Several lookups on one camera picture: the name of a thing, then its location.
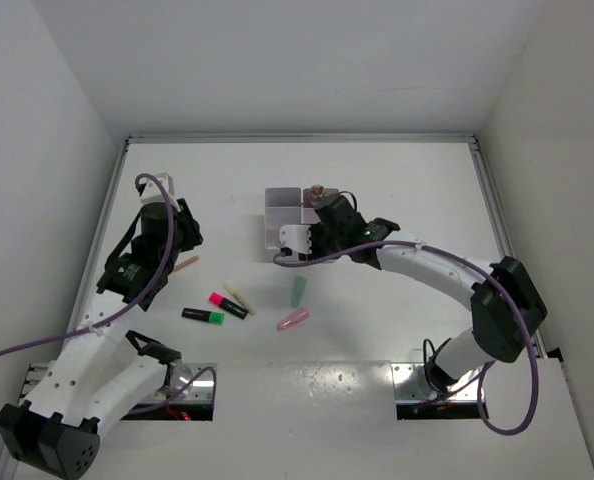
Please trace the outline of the green translucent cap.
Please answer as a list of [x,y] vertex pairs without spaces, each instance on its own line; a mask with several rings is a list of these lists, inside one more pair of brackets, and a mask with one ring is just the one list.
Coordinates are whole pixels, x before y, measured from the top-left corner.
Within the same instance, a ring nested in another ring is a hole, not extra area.
[[290,296],[290,305],[292,308],[297,309],[300,307],[305,293],[306,285],[307,279],[304,276],[299,275],[294,278]]

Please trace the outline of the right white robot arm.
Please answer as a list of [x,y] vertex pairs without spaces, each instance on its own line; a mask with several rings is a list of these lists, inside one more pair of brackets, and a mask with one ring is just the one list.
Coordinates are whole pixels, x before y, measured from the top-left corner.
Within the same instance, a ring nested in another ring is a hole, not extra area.
[[416,239],[383,218],[364,220],[356,207],[339,194],[316,204],[319,222],[312,226],[312,257],[341,252],[358,264],[398,273],[451,297],[472,316],[472,327],[443,342],[424,362],[430,388],[446,393],[467,372],[488,362],[514,362],[525,346],[519,325],[504,297],[491,283],[496,280],[515,302],[529,334],[547,317],[547,307],[527,269],[505,256],[497,263],[478,262],[481,275],[424,247],[399,246]]

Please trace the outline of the pink translucent cap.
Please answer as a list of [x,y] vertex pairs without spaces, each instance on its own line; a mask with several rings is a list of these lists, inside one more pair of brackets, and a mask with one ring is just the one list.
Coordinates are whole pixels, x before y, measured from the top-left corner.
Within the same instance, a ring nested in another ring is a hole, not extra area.
[[299,323],[303,322],[309,317],[310,312],[306,308],[298,308],[295,311],[291,312],[283,320],[279,321],[276,325],[276,330],[279,332],[285,331],[291,327],[298,325]]

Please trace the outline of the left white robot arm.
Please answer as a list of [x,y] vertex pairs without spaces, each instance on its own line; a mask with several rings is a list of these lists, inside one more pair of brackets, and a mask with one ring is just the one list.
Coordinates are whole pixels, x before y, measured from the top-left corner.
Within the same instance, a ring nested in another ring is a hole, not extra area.
[[39,383],[0,410],[12,458],[79,479],[102,438],[144,397],[167,387],[182,355],[135,331],[180,253],[201,245],[185,200],[144,203],[109,254],[88,311]]

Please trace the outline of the colourful glue stick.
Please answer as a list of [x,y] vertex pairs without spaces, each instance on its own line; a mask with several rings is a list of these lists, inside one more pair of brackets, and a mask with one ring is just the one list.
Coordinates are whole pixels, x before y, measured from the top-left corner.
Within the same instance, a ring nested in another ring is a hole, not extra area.
[[326,195],[326,189],[323,185],[313,185],[308,189],[308,201],[315,205],[319,203]]

